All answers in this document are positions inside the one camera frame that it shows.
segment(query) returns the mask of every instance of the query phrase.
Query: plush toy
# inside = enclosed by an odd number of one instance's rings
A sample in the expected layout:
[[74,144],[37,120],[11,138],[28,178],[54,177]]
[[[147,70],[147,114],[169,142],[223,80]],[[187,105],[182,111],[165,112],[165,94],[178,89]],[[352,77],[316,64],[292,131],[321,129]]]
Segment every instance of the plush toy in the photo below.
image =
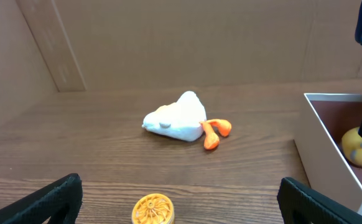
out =
[[150,132],[184,141],[194,141],[205,132],[205,149],[214,149],[220,143],[212,126],[217,127],[224,137],[232,128],[231,123],[224,119],[207,121],[205,107],[192,91],[185,92],[177,102],[149,113],[142,125]]

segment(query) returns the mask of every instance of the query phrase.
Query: beige wall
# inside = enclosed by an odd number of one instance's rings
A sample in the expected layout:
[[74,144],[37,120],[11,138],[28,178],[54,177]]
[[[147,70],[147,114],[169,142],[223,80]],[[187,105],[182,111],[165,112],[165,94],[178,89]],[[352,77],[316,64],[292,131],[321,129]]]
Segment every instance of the beige wall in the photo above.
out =
[[16,2],[0,0],[0,125],[56,91]]
[[87,90],[362,77],[357,0],[34,2],[57,8]]

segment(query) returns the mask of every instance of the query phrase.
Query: open box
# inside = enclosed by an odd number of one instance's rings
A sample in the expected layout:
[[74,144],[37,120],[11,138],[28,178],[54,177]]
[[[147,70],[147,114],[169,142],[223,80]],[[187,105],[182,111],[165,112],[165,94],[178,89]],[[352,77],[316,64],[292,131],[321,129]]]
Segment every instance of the open box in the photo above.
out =
[[362,215],[362,168],[338,147],[361,120],[362,95],[305,93],[295,143],[311,188]]

